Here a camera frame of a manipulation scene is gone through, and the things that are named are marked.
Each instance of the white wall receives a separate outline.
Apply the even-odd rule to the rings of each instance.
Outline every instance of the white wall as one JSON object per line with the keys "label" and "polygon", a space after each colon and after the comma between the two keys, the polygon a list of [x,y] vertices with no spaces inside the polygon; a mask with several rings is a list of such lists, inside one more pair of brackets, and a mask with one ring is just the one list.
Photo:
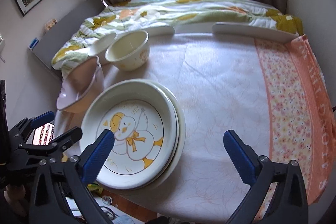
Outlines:
{"label": "white wall", "polygon": [[0,60],[0,79],[6,80],[7,120],[11,128],[24,117],[56,110],[61,82],[27,50],[43,36],[44,24],[60,20],[84,0],[42,0],[24,17],[15,0],[0,0],[0,32],[6,45]]}
{"label": "white wall", "polygon": [[298,16],[325,77],[332,103],[336,105],[336,0],[287,0],[287,13]]}

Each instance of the duck illustration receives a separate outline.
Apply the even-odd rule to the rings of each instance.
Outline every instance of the duck illustration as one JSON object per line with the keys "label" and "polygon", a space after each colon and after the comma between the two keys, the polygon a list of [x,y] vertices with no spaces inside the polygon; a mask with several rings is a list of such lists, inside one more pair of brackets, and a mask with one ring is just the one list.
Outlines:
{"label": "duck illustration", "polygon": [[148,118],[142,108],[138,121],[122,112],[115,113],[110,120],[110,128],[115,136],[112,151],[118,155],[127,154],[131,160],[143,160],[144,169],[154,161],[157,151],[151,155],[155,145],[162,146],[163,137],[155,141],[148,129]]}

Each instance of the metal bolt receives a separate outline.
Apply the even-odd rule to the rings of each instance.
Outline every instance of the metal bolt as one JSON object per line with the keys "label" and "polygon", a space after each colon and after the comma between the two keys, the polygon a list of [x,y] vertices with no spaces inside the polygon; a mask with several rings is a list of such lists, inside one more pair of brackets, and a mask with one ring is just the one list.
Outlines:
{"label": "metal bolt", "polygon": [[101,199],[102,199],[102,201],[103,201],[104,204],[106,204],[106,205],[112,205],[112,198],[110,196],[103,195]]}
{"label": "metal bolt", "polygon": [[43,160],[40,160],[39,162],[39,165],[43,166],[43,165],[46,165],[47,164],[47,160],[43,159]]}
{"label": "metal bolt", "polygon": [[78,159],[79,159],[78,156],[71,156],[69,160],[70,160],[71,162],[76,162]]}
{"label": "metal bolt", "polygon": [[291,160],[291,165],[298,166],[299,164],[298,164],[298,162],[296,160]]}
{"label": "metal bolt", "polygon": [[259,159],[262,161],[262,162],[268,162],[268,158],[266,156],[260,156]]}

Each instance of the headboard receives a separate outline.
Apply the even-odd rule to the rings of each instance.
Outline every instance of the headboard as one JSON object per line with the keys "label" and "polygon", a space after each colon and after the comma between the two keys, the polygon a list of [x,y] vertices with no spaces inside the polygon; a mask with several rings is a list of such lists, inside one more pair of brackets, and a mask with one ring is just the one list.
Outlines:
{"label": "headboard", "polygon": [[60,70],[54,70],[51,60],[56,52],[78,31],[84,19],[98,15],[105,5],[101,0],[86,0],[55,24],[36,44],[33,53],[60,79]]}

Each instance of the stacked plate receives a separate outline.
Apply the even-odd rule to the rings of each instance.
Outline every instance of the stacked plate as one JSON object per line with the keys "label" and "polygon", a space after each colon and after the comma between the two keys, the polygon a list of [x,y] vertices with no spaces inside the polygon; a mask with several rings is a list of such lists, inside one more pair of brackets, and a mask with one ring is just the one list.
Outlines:
{"label": "stacked plate", "polygon": [[101,93],[81,128],[81,151],[104,129],[114,133],[114,147],[97,181],[122,194],[137,194],[164,182],[185,142],[184,115],[175,96],[144,79],[123,81]]}

